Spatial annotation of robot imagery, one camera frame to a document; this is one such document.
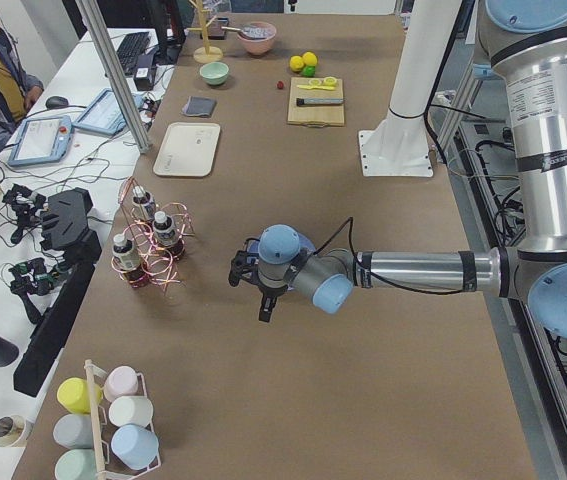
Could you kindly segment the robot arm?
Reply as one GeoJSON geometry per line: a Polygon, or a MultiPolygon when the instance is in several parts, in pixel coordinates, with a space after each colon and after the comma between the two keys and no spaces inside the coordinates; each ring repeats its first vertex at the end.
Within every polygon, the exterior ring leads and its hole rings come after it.
{"type": "Polygon", "coordinates": [[[534,321],[567,338],[567,1],[481,1],[475,41],[477,63],[506,87],[523,239],[486,253],[311,251],[295,229],[273,225],[230,275],[232,285],[259,288],[261,320],[291,290],[327,313],[355,287],[483,291],[524,302],[534,321]]]}

